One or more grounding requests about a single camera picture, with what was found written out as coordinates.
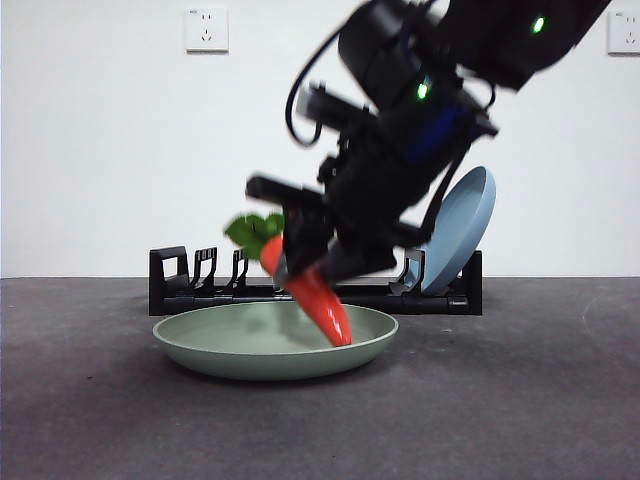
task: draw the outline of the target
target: dish rack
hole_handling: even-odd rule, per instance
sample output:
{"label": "dish rack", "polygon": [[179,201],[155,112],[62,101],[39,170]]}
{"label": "dish rack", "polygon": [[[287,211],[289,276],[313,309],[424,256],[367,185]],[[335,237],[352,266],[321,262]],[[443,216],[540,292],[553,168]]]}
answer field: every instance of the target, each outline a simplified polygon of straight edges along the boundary
{"label": "dish rack", "polygon": [[[164,262],[177,259],[176,275],[165,276]],[[184,246],[149,252],[149,315],[174,315],[199,308],[246,302],[288,301],[291,295],[278,289],[268,277],[247,277],[249,260],[242,250],[233,252],[231,277],[216,278],[218,249],[195,252],[193,277],[189,276]],[[202,276],[202,264],[211,268]],[[418,275],[409,274],[417,262]],[[482,252],[473,253],[460,275],[440,295],[425,296],[421,284],[425,252],[408,249],[398,278],[361,277],[339,283],[335,291],[342,303],[400,315],[482,315]]]}

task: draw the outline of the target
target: electrical socket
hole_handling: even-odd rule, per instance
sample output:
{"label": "electrical socket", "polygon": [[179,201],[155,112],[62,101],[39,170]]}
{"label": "electrical socket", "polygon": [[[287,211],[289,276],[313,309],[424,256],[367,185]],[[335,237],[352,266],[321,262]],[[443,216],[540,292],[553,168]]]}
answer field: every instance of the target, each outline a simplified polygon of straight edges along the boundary
{"label": "electrical socket", "polygon": [[609,54],[640,55],[640,10],[609,12]]}
{"label": "electrical socket", "polygon": [[229,14],[225,7],[190,8],[184,15],[187,52],[228,52]]}

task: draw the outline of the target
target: green leaf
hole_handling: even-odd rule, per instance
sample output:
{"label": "green leaf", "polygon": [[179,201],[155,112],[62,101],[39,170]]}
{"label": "green leaf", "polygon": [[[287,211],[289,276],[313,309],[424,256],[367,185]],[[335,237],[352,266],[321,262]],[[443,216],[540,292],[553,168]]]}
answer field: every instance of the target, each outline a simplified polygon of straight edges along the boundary
{"label": "green leaf", "polygon": [[242,247],[245,258],[248,258],[249,260],[260,260],[260,253],[262,252],[263,246],[264,244],[262,243],[245,245],[244,247]]}
{"label": "green leaf", "polygon": [[265,220],[269,238],[275,237],[284,231],[284,215],[274,212]]}
{"label": "green leaf", "polygon": [[256,214],[250,214],[245,216],[246,222],[251,226],[255,237],[261,242],[266,243],[271,236],[267,231],[267,223],[264,219]]}
{"label": "green leaf", "polygon": [[224,233],[239,247],[257,242],[253,224],[247,221],[246,215],[233,220],[224,230]]}

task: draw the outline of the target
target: light green plate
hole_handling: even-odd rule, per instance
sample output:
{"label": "light green plate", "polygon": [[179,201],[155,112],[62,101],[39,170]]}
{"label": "light green plate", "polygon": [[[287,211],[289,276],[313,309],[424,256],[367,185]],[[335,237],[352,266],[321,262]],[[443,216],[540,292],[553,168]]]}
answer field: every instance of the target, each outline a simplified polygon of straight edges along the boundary
{"label": "light green plate", "polygon": [[167,354],[207,375],[241,380],[294,380],[343,372],[373,360],[398,322],[376,310],[345,305],[353,343],[334,348],[295,302],[211,307],[169,317],[153,327]]}

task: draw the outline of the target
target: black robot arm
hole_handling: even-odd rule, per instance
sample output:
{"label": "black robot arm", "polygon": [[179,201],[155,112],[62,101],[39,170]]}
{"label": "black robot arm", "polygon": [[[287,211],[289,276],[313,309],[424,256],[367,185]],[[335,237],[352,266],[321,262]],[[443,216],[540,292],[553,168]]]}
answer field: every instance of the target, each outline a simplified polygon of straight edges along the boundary
{"label": "black robot arm", "polygon": [[[445,191],[475,140],[495,136],[488,108],[495,87],[519,90],[584,36],[609,0],[451,0],[442,18],[433,0],[372,0],[361,5],[312,56],[294,82],[286,121],[313,145],[322,128],[340,133],[337,154],[320,167],[324,192],[253,177],[247,195],[285,211],[284,252],[276,281],[316,263],[337,282],[395,266],[393,247],[428,241]],[[375,112],[322,85],[303,89],[297,111],[316,123],[304,140],[293,105],[304,77],[330,43],[375,105]],[[492,89],[481,105],[460,67]],[[446,170],[422,223],[400,221]]]}

